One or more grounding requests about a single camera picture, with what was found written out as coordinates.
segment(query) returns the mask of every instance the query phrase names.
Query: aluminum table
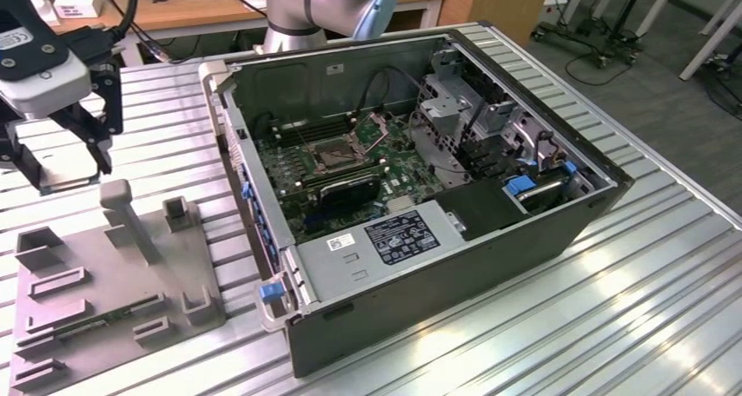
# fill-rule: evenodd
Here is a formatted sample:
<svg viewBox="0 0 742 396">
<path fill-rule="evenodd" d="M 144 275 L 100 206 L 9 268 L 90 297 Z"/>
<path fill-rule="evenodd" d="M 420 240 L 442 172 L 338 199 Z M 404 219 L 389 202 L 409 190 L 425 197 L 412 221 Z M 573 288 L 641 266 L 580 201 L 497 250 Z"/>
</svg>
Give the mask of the aluminum table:
<svg viewBox="0 0 742 396">
<path fill-rule="evenodd" d="M 229 320 L 58 394 L 736 394 L 742 391 L 742 220 L 492 28 L 458 30 L 636 179 L 564 253 L 489 292 L 294 379 L 281 333 L 252 302 L 258 279 L 209 134 L 198 63 L 125 69 L 126 132 L 112 177 L 137 212 L 198 204 Z M 89 101 L 94 108 L 96 101 Z M 31 149 L 74 141 L 22 126 Z M 38 197 L 0 175 L 0 389 L 6 388 L 18 231 L 105 220 L 96 189 Z"/>
</svg>

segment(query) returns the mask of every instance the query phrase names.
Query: wooden table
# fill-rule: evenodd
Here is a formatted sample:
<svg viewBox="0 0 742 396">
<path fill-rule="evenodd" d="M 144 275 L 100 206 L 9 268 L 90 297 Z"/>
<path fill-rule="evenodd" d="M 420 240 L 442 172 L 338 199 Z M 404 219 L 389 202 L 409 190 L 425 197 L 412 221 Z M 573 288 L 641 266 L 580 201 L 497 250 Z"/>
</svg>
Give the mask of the wooden table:
<svg viewBox="0 0 742 396">
<path fill-rule="evenodd" d="M 398 0 L 396 11 L 421 10 L 420 28 L 434 27 L 442 0 Z M 116 0 L 121 9 L 126 0 Z M 256 29 L 266 27 L 265 19 L 248 10 L 236 0 L 169 0 L 153 3 L 138 0 L 136 23 L 153 39 L 197 36 L 210 33 Z M 120 14 L 105 3 L 98 18 L 59 19 L 61 24 L 51 29 L 57 33 L 66 32 L 85 25 L 102 24 L 110 27 L 120 22 Z M 144 64 L 137 50 L 137 37 L 129 33 L 122 40 L 121 56 L 126 66 Z"/>
</svg>

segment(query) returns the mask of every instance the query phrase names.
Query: motherboard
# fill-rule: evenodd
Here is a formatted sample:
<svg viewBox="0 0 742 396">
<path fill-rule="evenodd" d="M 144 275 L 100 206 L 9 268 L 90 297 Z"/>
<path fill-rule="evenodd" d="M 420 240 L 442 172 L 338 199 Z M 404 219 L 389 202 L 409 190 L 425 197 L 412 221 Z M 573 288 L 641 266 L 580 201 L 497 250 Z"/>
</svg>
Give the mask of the motherboard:
<svg viewBox="0 0 742 396">
<path fill-rule="evenodd" d="M 409 116 L 366 112 L 305 128 L 273 127 L 257 141 L 297 243 L 372 221 L 442 190 L 410 140 Z"/>
</svg>

